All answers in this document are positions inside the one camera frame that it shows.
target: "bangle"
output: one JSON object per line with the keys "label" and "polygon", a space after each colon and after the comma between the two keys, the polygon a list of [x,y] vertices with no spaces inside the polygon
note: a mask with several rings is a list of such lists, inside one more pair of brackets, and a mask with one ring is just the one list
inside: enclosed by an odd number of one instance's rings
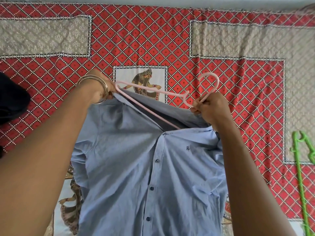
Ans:
{"label": "bangle", "polygon": [[94,104],[103,103],[108,97],[108,86],[107,86],[106,82],[104,81],[104,79],[102,79],[96,75],[85,75],[79,79],[79,81],[77,82],[77,86],[85,79],[94,79],[94,80],[97,80],[98,82],[101,83],[101,85],[103,86],[103,89],[104,89],[104,94],[103,94],[103,97],[100,99],[100,101],[97,103],[94,103]]}

